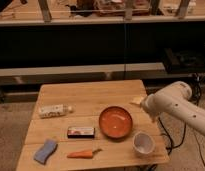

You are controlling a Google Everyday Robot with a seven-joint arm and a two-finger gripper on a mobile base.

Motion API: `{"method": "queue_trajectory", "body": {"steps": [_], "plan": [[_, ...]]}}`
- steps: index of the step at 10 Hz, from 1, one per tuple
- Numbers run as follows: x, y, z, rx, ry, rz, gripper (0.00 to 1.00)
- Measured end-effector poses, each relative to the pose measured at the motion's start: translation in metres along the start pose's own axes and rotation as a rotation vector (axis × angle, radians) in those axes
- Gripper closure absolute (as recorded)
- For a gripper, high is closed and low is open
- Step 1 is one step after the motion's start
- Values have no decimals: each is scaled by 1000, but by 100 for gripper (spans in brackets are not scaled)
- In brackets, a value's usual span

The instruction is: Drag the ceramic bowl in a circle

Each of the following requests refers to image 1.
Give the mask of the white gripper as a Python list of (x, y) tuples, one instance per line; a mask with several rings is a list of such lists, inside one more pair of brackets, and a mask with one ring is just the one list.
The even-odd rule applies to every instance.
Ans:
[(152, 98), (150, 96), (145, 97), (141, 101), (140, 106), (150, 117), (154, 116), (154, 114), (155, 114), (154, 104), (153, 104)]

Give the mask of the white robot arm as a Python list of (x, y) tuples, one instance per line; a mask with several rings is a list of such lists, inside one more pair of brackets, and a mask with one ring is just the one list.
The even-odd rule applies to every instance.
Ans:
[(177, 81), (146, 96), (140, 106), (152, 119), (167, 113), (205, 136), (205, 109), (191, 103), (191, 96), (191, 87), (183, 81)]

